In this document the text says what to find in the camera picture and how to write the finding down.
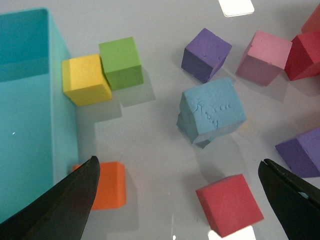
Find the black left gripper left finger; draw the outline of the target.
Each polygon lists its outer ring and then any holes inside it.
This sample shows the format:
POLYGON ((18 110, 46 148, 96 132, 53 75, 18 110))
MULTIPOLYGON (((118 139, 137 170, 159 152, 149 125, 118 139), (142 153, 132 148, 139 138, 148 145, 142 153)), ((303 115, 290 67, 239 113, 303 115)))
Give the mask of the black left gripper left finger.
POLYGON ((79 240, 93 206, 100 163, 92 156, 0 225, 2 240, 79 240))

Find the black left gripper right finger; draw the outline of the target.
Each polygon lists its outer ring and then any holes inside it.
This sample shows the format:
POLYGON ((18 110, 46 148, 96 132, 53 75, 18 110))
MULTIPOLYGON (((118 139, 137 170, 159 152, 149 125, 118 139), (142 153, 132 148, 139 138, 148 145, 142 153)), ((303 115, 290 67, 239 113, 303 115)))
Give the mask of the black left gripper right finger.
POLYGON ((318 240, 320 190, 268 158, 260 162, 258 177, 288 239, 318 240))

